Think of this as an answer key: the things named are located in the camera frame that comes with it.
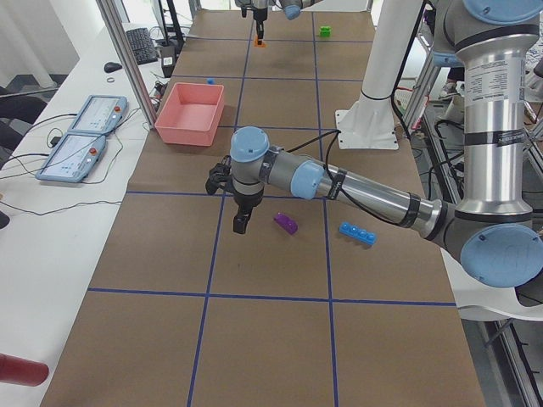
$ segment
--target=orange object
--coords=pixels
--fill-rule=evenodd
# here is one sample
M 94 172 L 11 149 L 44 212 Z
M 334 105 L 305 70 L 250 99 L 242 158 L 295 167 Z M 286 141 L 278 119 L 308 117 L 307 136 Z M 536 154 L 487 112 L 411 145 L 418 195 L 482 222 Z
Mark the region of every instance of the orange object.
M 267 47 L 267 44 L 264 41 L 262 41 L 261 44 L 258 43 L 258 37 L 257 36 L 255 37 L 254 45 L 255 45 L 255 47 L 258 47 L 258 48 L 266 48 Z
M 48 376 L 49 368 L 44 363 L 0 354 L 0 382 L 37 386 Z
M 210 146 L 223 109 L 223 85 L 177 82 L 154 127 L 163 142 Z

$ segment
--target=purple block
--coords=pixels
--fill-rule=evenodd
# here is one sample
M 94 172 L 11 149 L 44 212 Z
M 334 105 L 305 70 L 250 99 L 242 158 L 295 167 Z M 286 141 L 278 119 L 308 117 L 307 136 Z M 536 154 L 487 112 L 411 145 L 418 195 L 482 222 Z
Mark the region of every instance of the purple block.
M 273 219 L 291 235 L 295 234 L 298 230 L 298 225 L 296 225 L 296 222 L 284 214 L 278 213 L 273 217 Z

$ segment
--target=computer mouse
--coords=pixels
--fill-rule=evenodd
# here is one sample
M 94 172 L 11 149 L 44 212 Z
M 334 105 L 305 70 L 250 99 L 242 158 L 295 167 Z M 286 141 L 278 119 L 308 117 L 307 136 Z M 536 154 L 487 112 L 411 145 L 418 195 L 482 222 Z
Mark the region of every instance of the computer mouse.
M 106 65 L 104 65 L 104 72 L 106 74 L 110 74 L 116 70 L 122 70 L 122 65 L 117 64 L 116 62 L 107 62 Z

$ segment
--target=label sticker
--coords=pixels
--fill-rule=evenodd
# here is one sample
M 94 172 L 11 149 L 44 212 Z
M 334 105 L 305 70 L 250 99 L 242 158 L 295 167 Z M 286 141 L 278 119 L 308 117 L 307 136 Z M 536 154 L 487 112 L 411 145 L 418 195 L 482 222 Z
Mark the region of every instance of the label sticker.
M 466 70 L 466 106 L 504 100 L 524 101 L 524 58 L 513 57 Z
M 481 133 L 466 133 L 466 146 L 480 146 L 484 144 L 497 144 L 497 147 L 510 146 L 522 143 L 526 139 L 524 129 L 484 131 Z

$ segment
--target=brown cardboard surface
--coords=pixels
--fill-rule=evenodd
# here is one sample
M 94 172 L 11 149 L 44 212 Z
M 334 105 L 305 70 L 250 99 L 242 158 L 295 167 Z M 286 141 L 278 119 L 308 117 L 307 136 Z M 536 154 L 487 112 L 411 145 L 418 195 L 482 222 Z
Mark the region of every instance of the brown cardboard surface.
M 247 41 L 187 38 L 173 75 L 244 75 Z
M 336 304 L 334 320 L 342 407 L 484 406 L 455 309 Z
M 193 20 L 190 36 L 247 40 L 251 35 L 252 16 L 242 19 L 240 11 L 200 10 Z
M 327 298 L 322 202 L 267 198 L 254 210 L 246 235 L 232 233 L 238 210 L 224 208 L 213 293 Z M 298 224 L 292 236 L 276 224 L 281 212 Z
M 251 47 L 247 77 L 315 80 L 313 42 L 269 41 L 266 48 Z
M 203 303 L 87 293 L 42 407 L 185 404 Z
M 127 194 L 90 287 L 204 293 L 220 207 L 218 197 Z
M 370 42 L 317 42 L 319 79 L 363 79 L 371 51 Z
M 318 128 L 315 82 L 246 79 L 238 125 Z
M 373 41 L 375 28 L 370 13 L 313 13 L 316 41 Z M 321 26 L 332 29 L 330 37 L 320 37 Z
M 440 251 L 415 231 L 327 203 L 335 298 L 454 302 Z M 377 234 L 368 247 L 339 233 L 343 222 Z
M 327 304 L 212 298 L 193 405 L 333 406 Z
M 298 24 L 273 14 L 267 48 L 252 47 L 251 18 L 195 19 L 202 38 L 188 40 L 172 83 L 225 85 L 215 141 L 149 133 L 43 405 L 483 406 L 437 247 L 271 186 L 239 236 L 233 197 L 204 194 L 240 126 L 289 149 L 333 129 L 335 109 L 360 95 L 368 13 L 303 13 Z M 314 36 L 320 25 L 333 36 Z M 330 140 L 297 153 L 321 158 Z M 410 144 L 399 147 L 334 146 L 330 162 L 422 193 Z M 376 232 L 376 245 L 339 235 L 344 220 Z

